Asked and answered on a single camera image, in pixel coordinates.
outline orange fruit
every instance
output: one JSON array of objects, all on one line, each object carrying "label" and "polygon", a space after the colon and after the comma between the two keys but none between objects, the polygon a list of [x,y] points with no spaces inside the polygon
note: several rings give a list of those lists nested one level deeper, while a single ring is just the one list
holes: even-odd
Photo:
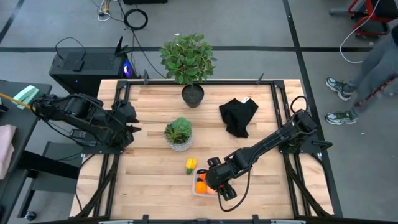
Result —
[{"label": "orange fruit", "polygon": [[200,178],[201,178],[204,182],[206,182],[206,174],[200,174]]},{"label": "orange fruit", "polygon": [[195,185],[195,190],[198,194],[205,194],[207,190],[207,185],[202,181],[197,182],[197,184]]},{"label": "orange fruit", "polygon": [[207,193],[208,194],[217,194],[217,192],[213,189],[211,189],[209,186],[207,186]]}]

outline person's leg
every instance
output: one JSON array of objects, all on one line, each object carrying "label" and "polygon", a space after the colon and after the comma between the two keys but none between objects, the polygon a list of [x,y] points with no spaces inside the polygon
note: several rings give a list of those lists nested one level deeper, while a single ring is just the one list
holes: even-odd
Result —
[{"label": "person's leg", "polygon": [[359,87],[358,97],[350,110],[344,112],[328,113],[325,119],[330,124],[353,124],[357,122],[358,116],[372,107],[383,95],[383,89],[390,75],[394,74],[389,63],[379,63],[369,72]]},{"label": "person's leg", "polygon": [[358,76],[353,80],[350,80],[343,87],[343,91],[347,93],[354,92],[364,80],[366,75],[368,75],[369,72],[380,63],[384,53],[394,45],[394,40],[392,39],[391,35],[382,37],[379,43],[373,47],[373,49],[366,56],[365,60],[362,62],[361,71],[359,72]]},{"label": "person's leg", "polygon": [[332,91],[337,92],[337,95],[340,99],[347,101],[350,99],[351,95],[354,91],[359,87],[364,78],[369,74],[371,70],[373,70],[381,61],[384,53],[394,46],[394,41],[391,35],[387,37],[383,37],[377,45],[374,46],[372,51],[368,53],[368,56],[365,58],[361,65],[361,71],[356,78],[349,81],[348,83],[344,83],[344,81],[337,81],[332,77],[326,79],[326,85]]}]

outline succulent pot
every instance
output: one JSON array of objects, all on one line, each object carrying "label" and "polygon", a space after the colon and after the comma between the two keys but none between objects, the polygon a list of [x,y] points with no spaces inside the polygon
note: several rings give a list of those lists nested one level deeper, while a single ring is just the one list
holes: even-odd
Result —
[{"label": "succulent pot", "polygon": [[200,105],[202,101],[205,91],[200,85],[186,85],[181,92],[182,98],[186,102],[186,104],[191,108],[196,108]]},{"label": "succulent pot", "polygon": [[193,135],[188,138],[188,140],[183,144],[174,144],[166,138],[167,143],[169,144],[170,148],[172,148],[176,152],[183,152],[189,149],[193,144]]}]

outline yellow pepper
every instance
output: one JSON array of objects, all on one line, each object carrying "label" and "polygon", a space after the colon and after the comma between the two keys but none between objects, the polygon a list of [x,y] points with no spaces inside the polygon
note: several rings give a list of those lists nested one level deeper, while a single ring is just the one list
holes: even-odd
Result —
[{"label": "yellow pepper", "polygon": [[185,164],[185,167],[187,167],[187,174],[191,174],[191,172],[194,170],[194,168],[197,166],[197,160],[196,159],[187,159],[187,163]]}]

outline succulent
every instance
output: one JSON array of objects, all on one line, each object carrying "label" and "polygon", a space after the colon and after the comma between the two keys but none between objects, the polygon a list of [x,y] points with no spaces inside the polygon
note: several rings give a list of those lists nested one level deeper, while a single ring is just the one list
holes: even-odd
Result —
[{"label": "succulent", "polygon": [[179,118],[166,126],[165,134],[173,144],[183,144],[192,134],[192,123],[185,118]]},{"label": "succulent", "polygon": [[213,75],[212,48],[203,41],[203,34],[178,35],[173,41],[166,42],[160,49],[162,65],[165,65],[167,78],[174,77],[178,84],[192,85],[194,80],[200,83]]}]

